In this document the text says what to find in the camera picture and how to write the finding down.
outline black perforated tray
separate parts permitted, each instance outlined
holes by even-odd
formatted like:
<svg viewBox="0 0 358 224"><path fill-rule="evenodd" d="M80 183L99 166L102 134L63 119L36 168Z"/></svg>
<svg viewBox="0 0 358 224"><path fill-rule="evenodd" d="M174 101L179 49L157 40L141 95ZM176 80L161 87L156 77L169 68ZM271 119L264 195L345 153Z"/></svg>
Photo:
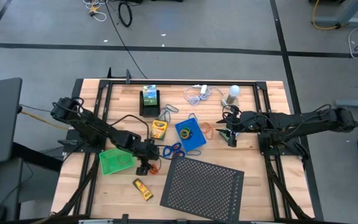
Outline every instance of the black perforated tray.
<svg viewBox="0 0 358 224"><path fill-rule="evenodd" d="M244 172L178 157L171 161L160 205L238 223Z"/></svg>

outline concrete floor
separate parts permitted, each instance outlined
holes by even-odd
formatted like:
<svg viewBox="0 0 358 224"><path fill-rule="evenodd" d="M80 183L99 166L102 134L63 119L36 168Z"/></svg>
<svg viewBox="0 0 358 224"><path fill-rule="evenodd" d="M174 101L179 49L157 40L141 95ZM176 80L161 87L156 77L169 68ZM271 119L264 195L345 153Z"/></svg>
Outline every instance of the concrete floor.
<svg viewBox="0 0 358 224"><path fill-rule="evenodd" d="M351 1L322 4L318 15L338 15ZM0 0L0 10L5 2ZM276 2L288 51L347 53L349 28L316 30L310 24L313 5L308 1ZM280 51L269 0L145 0L132 10L132 26L117 27L129 46ZM353 41L358 43L358 31ZM121 46L110 21L87 16L79 0L13 0L0 21L0 43ZM149 78L281 80L291 102L281 55L132 54ZM336 99L358 99L358 60L290 57L290 64L303 112ZM38 108L51 109L51 102L70 95L76 78L105 77L108 67L113 75L122 76L128 68L141 77L125 51L0 48L0 79L21 77L21 103ZM32 112L52 120L48 114ZM352 112L358 120L358 110ZM64 137L64 131L18 116L15 141L23 145L41 151L59 146L57 140ZM358 128L349 134L320 133L308 139L324 219L358 223ZM53 199L57 175L34 169L37 178L23 186L21 201L34 199L34 187L42 198L23 203L22 218L44 217Z"/></svg>

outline yellow package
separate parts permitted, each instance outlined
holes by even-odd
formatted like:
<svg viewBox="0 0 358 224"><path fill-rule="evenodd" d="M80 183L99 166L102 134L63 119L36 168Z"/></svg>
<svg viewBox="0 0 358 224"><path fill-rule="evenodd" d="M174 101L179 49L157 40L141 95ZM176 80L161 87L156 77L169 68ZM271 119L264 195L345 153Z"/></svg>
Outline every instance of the yellow package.
<svg viewBox="0 0 358 224"><path fill-rule="evenodd" d="M142 181L139 180L139 178L136 178L136 180L133 181L133 184L135 185L136 189L141 192L144 200L148 200L153 197L153 194L147 189Z"/></svg>
<svg viewBox="0 0 358 224"><path fill-rule="evenodd" d="M163 140L167 131L167 122L154 120L152 125L152 138Z"/></svg>

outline light bulb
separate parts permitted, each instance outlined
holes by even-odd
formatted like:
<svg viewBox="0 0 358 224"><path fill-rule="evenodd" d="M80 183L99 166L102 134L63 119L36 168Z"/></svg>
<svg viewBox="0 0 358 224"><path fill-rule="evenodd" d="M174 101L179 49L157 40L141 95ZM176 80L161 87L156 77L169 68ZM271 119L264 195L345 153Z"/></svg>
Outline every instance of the light bulb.
<svg viewBox="0 0 358 224"><path fill-rule="evenodd" d="M230 95L233 97L237 97L240 95L240 87L237 85L230 86Z"/></svg>
<svg viewBox="0 0 358 224"><path fill-rule="evenodd" d="M240 87L237 85L230 86L229 95L227 96L226 103L232 104L237 96L240 95Z"/></svg>

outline green plastic tray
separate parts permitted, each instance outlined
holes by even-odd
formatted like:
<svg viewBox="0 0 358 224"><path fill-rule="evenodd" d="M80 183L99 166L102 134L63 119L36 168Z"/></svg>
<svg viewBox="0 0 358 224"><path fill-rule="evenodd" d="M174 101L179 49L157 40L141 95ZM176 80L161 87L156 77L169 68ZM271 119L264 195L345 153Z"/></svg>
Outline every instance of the green plastic tray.
<svg viewBox="0 0 358 224"><path fill-rule="evenodd" d="M135 165L132 154L118 148L107 150L99 154L103 175L112 174Z"/></svg>

